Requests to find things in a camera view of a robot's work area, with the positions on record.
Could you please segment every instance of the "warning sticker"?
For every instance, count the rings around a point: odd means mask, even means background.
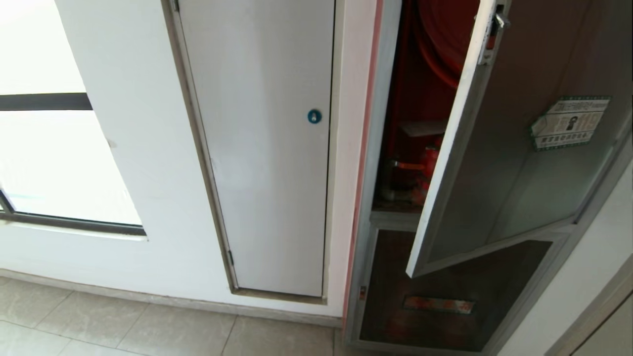
[[[404,298],[403,308],[414,310],[430,310],[434,312],[449,312],[471,314],[475,302],[457,299],[429,298],[426,296],[410,295]]]
[[[545,151],[587,144],[600,123],[609,96],[564,96],[530,127],[534,149]]]

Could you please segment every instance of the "tiled floor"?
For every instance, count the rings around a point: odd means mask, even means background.
[[[340,333],[0,277],[1,356],[379,355],[343,347]]]

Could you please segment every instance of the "metal door frame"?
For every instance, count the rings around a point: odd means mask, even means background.
[[[390,213],[389,219],[386,221],[384,220],[386,215],[372,212],[373,196],[380,159],[380,146],[387,111],[389,87],[391,84],[391,72],[396,52],[400,9],[400,0],[382,2],[380,35],[377,41],[378,51],[375,80],[373,83],[373,101],[371,103],[371,113],[368,123],[367,153],[364,158],[365,168],[361,173],[361,182],[363,185],[361,188],[361,202],[358,209],[358,230],[353,246],[352,274],[349,282],[349,295],[347,296],[348,308],[346,315],[344,315],[347,320],[344,328],[344,342],[351,346],[387,352],[424,352],[425,355],[496,355],[532,309],[540,295],[558,273],[558,270],[565,263],[633,158],[631,134],[632,115],[629,113],[629,117],[623,125],[621,135],[616,137],[616,141],[613,143],[611,155],[605,161],[601,172],[596,176],[595,183],[588,192],[587,198],[579,208],[579,211],[573,217],[554,222],[533,231],[518,234],[509,239],[508,243],[510,245],[525,241],[526,239],[536,239],[538,236],[543,239],[549,238],[550,240],[548,241],[555,243],[543,261],[541,261],[539,268],[534,272],[521,295],[482,352],[473,353],[456,350],[428,349],[361,341],[359,335],[364,303],[359,303],[358,294],[360,287],[367,286],[369,283],[368,277],[371,276],[373,249],[375,248],[377,232],[379,229],[415,231],[419,221],[419,214]],[[549,231],[550,237],[546,236],[546,231]],[[507,246],[508,244],[495,245],[486,251],[477,250],[476,253],[482,255],[492,252],[493,249],[498,250],[499,248]],[[464,257],[463,255],[459,256],[460,261],[468,259]],[[440,260],[434,263],[440,262],[446,266],[446,263],[450,261]]]

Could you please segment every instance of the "white door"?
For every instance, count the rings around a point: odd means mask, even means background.
[[[239,287],[321,296],[334,0],[180,18]]]
[[[617,0],[480,1],[409,276],[579,218],[630,125],[630,12]],[[608,101],[591,140],[535,151],[530,126],[570,96]]]

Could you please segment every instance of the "white access panel door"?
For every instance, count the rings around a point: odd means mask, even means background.
[[[321,296],[334,0],[180,0],[180,19],[239,287]]]

